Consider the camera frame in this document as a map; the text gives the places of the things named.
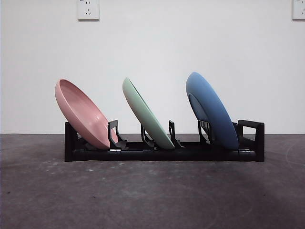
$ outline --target black plastic frame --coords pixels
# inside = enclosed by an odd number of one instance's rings
[[[151,140],[143,126],[141,126],[142,142],[128,142],[119,134],[118,121],[108,123],[108,139],[110,149],[99,150],[87,143],[83,138],[78,138],[77,132],[70,125],[65,123],[65,161],[84,160],[208,160],[208,161],[264,161],[264,123],[239,120],[233,123],[238,139],[239,148],[229,150],[217,143],[210,123],[198,121],[199,142],[181,142],[176,139],[175,124],[169,120],[170,139],[175,146],[174,150],[161,149]],[[243,127],[256,129],[255,139],[244,137]],[[116,143],[111,135],[115,128],[115,134],[119,141]]]

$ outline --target pink plate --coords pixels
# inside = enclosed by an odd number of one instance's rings
[[[73,128],[91,145],[98,149],[108,149],[108,120],[77,86],[60,79],[55,86],[55,97],[63,115]],[[118,142],[115,131],[112,138]]]

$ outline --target electrical outlet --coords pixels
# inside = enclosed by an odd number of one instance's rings
[[[81,21],[99,20],[99,0],[78,0],[78,19]]]
[[[305,0],[293,0],[293,20],[305,20]]]

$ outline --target concrete floor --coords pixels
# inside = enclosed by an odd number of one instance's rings
[[[305,135],[266,135],[265,162],[64,162],[63,146],[1,136],[2,229],[305,228]]]

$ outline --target green plate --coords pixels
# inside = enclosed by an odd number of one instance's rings
[[[155,143],[163,149],[174,149],[170,138],[128,78],[123,82],[123,93],[133,113]]]

